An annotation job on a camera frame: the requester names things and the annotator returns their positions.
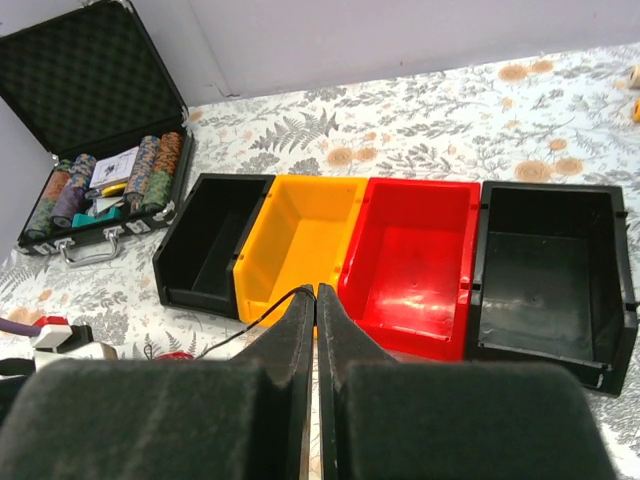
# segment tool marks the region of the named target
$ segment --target poker chip case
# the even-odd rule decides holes
[[[60,252],[72,266],[95,263],[117,255],[119,237],[171,223],[183,198],[195,142],[183,126],[186,105],[128,0],[100,0],[0,38],[0,95],[51,153],[51,175],[63,159],[90,154],[99,161],[138,146],[147,135],[182,136],[169,201],[162,210],[131,212],[125,206],[120,218],[58,228],[38,239],[23,229],[17,250]],[[111,253],[71,258],[72,248],[100,242],[111,243]]]

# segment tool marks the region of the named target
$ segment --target black wire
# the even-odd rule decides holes
[[[147,357],[147,360],[153,360],[153,347],[150,344],[146,344],[142,349],[144,352],[144,356]]]
[[[234,333],[233,335],[231,335],[230,337],[225,338],[223,341],[221,341],[220,343],[216,343],[215,345],[210,346],[209,348],[206,348],[200,355],[198,355],[195,360],[198,360],[200,358],[204,358],[205,355],[208,355],[209,353],[211,353],[212,350],[215,350],[218,347],[221,347],[223,345],[226,345],[227,343],[229,343],[231,340],[234,340],[236,338],[238,338],[241,335],[244,335],[245,333],[247,333],[249,330],[251,330],[253,327],[255,327],[256,325],[258,325],[260,322],[262,322],[265,318],[267,318],[276,308],[278,308],[285,300],[287,300],[287,298],[289,298],[290,296],[292,296],[295,293],[298,292],[303,292],[307,295],[309,295],[313,301],[315,302],[316,297],[313,294],[313,291],[309,290],[308,288],[305,287],[296,287],[293,290],[290,290],[289,292],[285,293],[280,300],[278,300],[276,303],[274,303],[273,305],[271,305],[266,312],[264,312],[262,315],[260,315],[260,317],[254,321],[253,323],[250,323],[249,325],[246,326],[246,328],[240,330],[237,333]]]

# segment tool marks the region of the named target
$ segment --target white object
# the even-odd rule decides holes
[[[109,210],[111,207],[118,207],[123,204],[124,197],[107,197],[107,198],[96,198],[95,199],[95,217],[100,215],[102,212]]]
[[[31,338],[33,348],[56,348],[72,334],[69,325],[45,325],[40,335]]]
[[[126,152],[96,163],[89,188],[103,188],[127,181],[131,176],[138,149],[139,147],[133,147]]]
[[[66,353],[41,352],[35,350],[33,360],[36,370],[40,370],[50,363],[63,360],[65,358],[93,359],[93,360],[117,360],[118,353],[115,348],[100,342],[91,342],[80,348]]]

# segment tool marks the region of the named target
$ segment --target stack of poker chips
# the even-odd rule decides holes
[[[180,158],[182,136],[176,132],[165,133],[160,139],[158,156],[149,178],[149,186],[142,201],[147,212],[162,210],[171,195],[171,183]]]
[[[131,213],[138,211],[141,207],[159,145],[160,139],[153,135],[147,135],[140,142],[140,148],[133,163],[131,176],[124,189],[124,198],[129,204]]]
[[[82,209],[84,195],[89,184],[93,169],[96,166],[96,159],[86,153],[78,155],[76,161],[69,169],[69,178],[63,188],[56,206],[51,212],[51,220],[61,228],[69,228],[73,221],[73,216]]]
[[[53,169],[51,177],[44,188],[33,214],[24,229],[25,236],[30,240],[47,237],[52,233],[51,213],[53,212],[60,193],[69,181],[71,160],[60,160]]]

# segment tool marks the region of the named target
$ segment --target cable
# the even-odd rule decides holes
[[[5,333],[12,333],[23,337],[37,337],[40,335],[41,330],[40,327],[22,325],[21,323],[12,322],[11,320],[0,317],[0,331]]]
[[[237,333],[234,333],[233,335],[231,335],[230,337],[225,338],[223,341],[221,341],[220,343],[216,343],[215,345],[212,345],[209,348],[205,348],[205,350],[198,355],[195,360],[199,360],[201,358],[204,358],[205,355],[208,355],[209,353],[211,353],[211,351],[215,350],[216,348],[219,348],[223,345],[226,345],[227,343],[229,343],[231,340],[234,340],[236,338],[238,338],[241,335],[244,335],[245,333],[247,333],[249,330],[251,330],[253,327],[255,327],[256,325],[258,325],[260,322],[262,322],[265,318],[267,318],[276,308],[278,308],[285,300],[287,300],[290,296],[292,296],[295,293],[298,292],[302,292],[305,293],[306,295],[309,295],[313,301],[315,302],[316,297],[313,294],[313,291],[309,290],[308,288],[305,287],[296,287],[293,290],[290,290],[289,292],[285,293],[280,300],[278,300],[276,303],[274,303],[273,305],[271,305],[266,312],[264,312],[262,315],[260,315],[260,317],[254,321],[253,323],[250,323],[249,325],[246,326],[246,328],[240,330]]]
[[[147,360],[153,360],[153,346],[147,343],[142,351],[144,352],[144,356],[147,357]]]

